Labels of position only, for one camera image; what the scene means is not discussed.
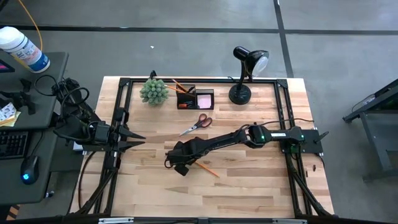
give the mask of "black pen holder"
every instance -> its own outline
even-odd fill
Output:
[[[177,109],[179,110],[213,110],[214,90],[197,90],[195,85],[182,85],[183,89],[176,86],[182,93],[176,91]]]

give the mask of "orange pencil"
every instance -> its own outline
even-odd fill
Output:
[[[188,92],[188,90],[186,90],[183,86],[181,86],[177,81],[175,81],[175,79],[173,79],[173,82],[175,82],[185,93]]]
[[[209,168],[205,167],[204,165],[202,165],[202,164],[200,164],[200,163],[198,163],[198,162],[195,162],[195,164],[198,165],[198,166],[200,166],[200,167],[202,167],[203,169],[207,170],[209,173],[211,173],[211,174],[213,174],[213,175],[215,175],[216,177],[219,178],[219,175],[218,175],[218,174],[216,174],[214,171],[210,170]]]
[[[177,92],[185,93],[184,91],[178,90],[178,89],[176,89],[176,88],[174,88],[174,87],[171,87],[171,86],[168,86],[168,85],[164,85],[164,86],[166,86],[167,88],[170,88],[170,89],[172,89],[172,90],[175,90],[175,91],[177,91]]]

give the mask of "plastic bottle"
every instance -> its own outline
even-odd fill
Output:
[[[44,72],[50,66],[49,58],[16,28],[0,29],[0,48],[33,73]]]

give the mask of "wooden tabletop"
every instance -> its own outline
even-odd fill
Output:
[[[96,113],[107,123],[113,115],[119,78],[104,77],[99,94]],[[295,118],[312,119],[303,79],[287,80]],[[198,160],[219,178],[197,165],[191,166],[185,177],[164,167],[165,152],[173,149],[177,141],[213,138],[233,132],[243,124],[278,120],[272,85],[247,84],[252,98],[241,106],[228,98],[232,84],[196,83],[196,86],[198,89],[214,89],[214,110],[177,110],[174,91],[169,91],[169,99],[163,105],[151,107],[142,103],[139,97],[142,83],[134,84],[128,126],[147,139],[145,144],[122,155],[112,216],[294,217],[285,157],[277,142],[270,142],[261,149],[234,145]],[[213,124],[179,137],[203,112],[213,118]],[[296,125],[303,129],[313,128],[313,123],[304,121],[296,121]],[[270,124],[267,128],[279,129],[279,124]],[[97,153],[88,164],[82,182],[83,203],[98,185],[103,156],[103,153]],[[308,173],[308,187],[324,208],[333,213],[322,162],[312,154],[302,157]],[[304,211],[301,190],[297,192],[300,208]],[[76,190],[71,212],[77,208]]]

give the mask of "cactus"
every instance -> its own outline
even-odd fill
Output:
[[[168,98],[168,93],[163,80],[148,79],[140,91],[140,97],[143,103],[148,102],[149,105],[156,106],[162,104]]]

